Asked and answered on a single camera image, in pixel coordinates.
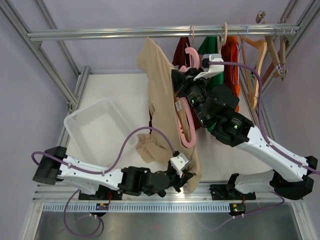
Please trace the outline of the thick pink plastic hanger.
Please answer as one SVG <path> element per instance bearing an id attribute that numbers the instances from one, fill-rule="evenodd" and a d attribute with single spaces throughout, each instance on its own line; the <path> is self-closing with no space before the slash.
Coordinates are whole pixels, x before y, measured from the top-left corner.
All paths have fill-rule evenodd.
<path id="1" fill-rule="evenodd" d="M 181 68 L 178 68 L 178 70 L 181 72 L 186 72 L 187 70 L 189 70 L 191 68 L 196 68 L 197 70 L 199 70 L 200 58 L 199 58 L 198 52 L 192 47 L 187 47 L 185 49 L 185 52 L 187 54 L 190 54 L 190 67 L 182 66 Z M 183 97 L 183 98 L 181 98 L 180 101 L 181 101 L 182 106 L 185 109 L 187 123 L 188 123 L 189 129 L 190 129 L 190 139 L 187 139 L 186 132 L 183 130 L 183 127 L 182 127 L 181 121 L 178 117 L 178 114 L 176 114 L 176 119 L 177 119 L 178 129 L 179 129 L 179 136 L 180 136 L 181 143 L 186 148 L 189 149 L 189 148 L 192 148 L 196 145 L 196 129 L 195 129 L 195 125 L 194 125 L 194 121 L 193 121 L 193 117 L 192 117 L 192 113 L 190 110 L 188 100 L 185 97 Z"/>

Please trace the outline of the maroon t shirt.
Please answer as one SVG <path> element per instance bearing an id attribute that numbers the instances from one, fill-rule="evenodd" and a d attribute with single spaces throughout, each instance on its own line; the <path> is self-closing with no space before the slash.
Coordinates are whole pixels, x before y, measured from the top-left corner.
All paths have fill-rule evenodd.
<path id="1" fill-rule="evenodd" d="M 185 66 L 187 68 L 191 66 L 191 63 L 190 63 L 191 56 L 190 56 L 190 54 L 187 54 L 185 51 L 185 49 L 188 47 L 190 47 L 189 38 L 188 37 L 181 37 L 179 39 L 179 42 L 178 42 L 177 47 L 175 49 L 173 60 L 172 60 L 172 64 L 174 66 L 178 66 L 179 69 L 182 66 Z M 189 104 L 189 107 L 190 107 L 190 112 L 192 115 L 194 127 L 197 130 L 197 129 L 199 129 L 199 126 L 198 126 L 198 122 L 196 122 L 197 119 L 196 119 L 195 112 L 191 109 L 190 104 Z M 151 116 L 150 110 L 149 110 L 149 127 L 152 127 L 152 116 Z"/>

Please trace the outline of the beige t shirt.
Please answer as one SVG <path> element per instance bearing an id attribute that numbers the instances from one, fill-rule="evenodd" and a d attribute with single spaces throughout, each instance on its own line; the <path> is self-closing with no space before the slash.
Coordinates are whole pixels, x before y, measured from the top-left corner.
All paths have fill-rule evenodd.
<path id="1" fill-rule="evenodd" d="M 138 135 L 137 152 L 146 163 L 157 162 L 166 164 L 172 157 L 172 150 L 183 153 L 190 161 L 188 170 L 194 176 L 187 182 L 188 192 L 197 188 L 201 178 L 202 169 L 196 146 L 186 148 L 180 138 L 179 129 L 187 140 L 191 138 L 186 110 L 176 111 L 176 102 L 172 83 L 172 70 L 170 63 L 161 47 L 150 38 L 144 42 L 142 50 L 136 58 L 136 64 L 148 77 L 148 109 L 151 126 L 158 129 L 165 140 L 156 131 Z"/>

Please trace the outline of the green t shirt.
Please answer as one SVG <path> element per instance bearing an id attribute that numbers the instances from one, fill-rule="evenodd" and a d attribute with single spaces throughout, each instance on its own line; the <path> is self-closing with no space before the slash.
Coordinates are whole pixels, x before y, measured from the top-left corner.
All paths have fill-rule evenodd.
<path id="1" fill-rule="evenodd" d="M 207 71 L 200 72 L 194 78 L 192 104 L 201 126 L 213 135 L 218 128 L 216 113 L 222 109 L 219 103 L 226 87 L 223 80 L 223 59 L 218 54 L 215 37 L 206 37 L 198 53 L 210 56 L 204 60 L 207 64 Z"/>

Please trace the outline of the thin pink wire hanger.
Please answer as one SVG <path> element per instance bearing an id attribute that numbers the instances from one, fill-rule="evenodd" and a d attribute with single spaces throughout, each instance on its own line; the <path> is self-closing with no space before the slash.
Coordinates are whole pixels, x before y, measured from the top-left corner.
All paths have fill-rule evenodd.
<path id="1" fill-rule="evenodd" d="M 192 47 L 195 39 L 195 27 L 193 25 L 190 26 L 190 37 L 191 37 L 190 47 Z"/>

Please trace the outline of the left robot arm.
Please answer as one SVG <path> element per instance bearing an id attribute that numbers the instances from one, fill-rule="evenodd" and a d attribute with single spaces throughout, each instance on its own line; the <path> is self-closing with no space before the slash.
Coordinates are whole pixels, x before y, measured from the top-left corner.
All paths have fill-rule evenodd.
<path id="1" fill-rule="evenodd" d="M 194 176 L 187 169 L 190 163 L 188 158 L 178 151 L 173 153 L 166 170 L 156 172 L 146 167 L 102 167 L 81 161 L 66 152 L 67 148 L 63 146 L 33 152 L 33 160 L 36 155 L 41 155 L 42 158 L 32 180 L 45 185 L 62 182 L 101 200 L 107 195 L 107 189 L 131 196 L 145 194 L 163 198 L 167 189 L 174 188 L 176 192 L 180 192 Z"/>

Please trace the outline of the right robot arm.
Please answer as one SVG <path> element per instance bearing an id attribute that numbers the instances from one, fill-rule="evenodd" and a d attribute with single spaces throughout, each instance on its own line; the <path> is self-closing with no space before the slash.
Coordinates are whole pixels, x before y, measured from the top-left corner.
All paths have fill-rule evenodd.
<path id="1" fill-rule="evenodd" d="M 224 145 L 243 150 L 258 158 L 271 169 L 261 173 L 230 176 L 227 184 L 212 190 L 221 199 L 242 199 L 256 192 L 275 192 L 289 200 L 300 200 L 313 190 L 310 177 L 317 168 L 313 156 L 302 157 L 280 146 L 268 137 L 247 117 L 236 111 L 239 98 L 224 83 L 213 88 L 207 86 L 200 71 L 171 72 L 173 92 L 186 98 L 201 126 Z"/>

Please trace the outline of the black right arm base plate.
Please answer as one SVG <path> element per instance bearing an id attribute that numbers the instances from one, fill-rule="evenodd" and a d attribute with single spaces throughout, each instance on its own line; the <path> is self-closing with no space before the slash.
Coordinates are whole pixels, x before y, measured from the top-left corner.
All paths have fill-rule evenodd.
<path id="1" fill-rule="evenodd" d="M 244 194 L 238 190 L 229 187 L 227 184 L 211 184 L 209 187 L 212 200 L 215 201 L 242 201 L 242 200 L 256 200 L 255 193 Z"/>

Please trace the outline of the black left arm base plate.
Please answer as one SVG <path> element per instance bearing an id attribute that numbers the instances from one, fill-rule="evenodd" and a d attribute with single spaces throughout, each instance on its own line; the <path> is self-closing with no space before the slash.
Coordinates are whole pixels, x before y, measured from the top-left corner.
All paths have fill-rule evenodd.
<path id="1" fill-rule="evenodd" d="M 100 185 L 95 194 L 89 195 L 85 193 L 79 193 L 78 199 L 81 201 L 121 201 L 123 193 L 118 190 L 111 190 L 108 187 Z"/>

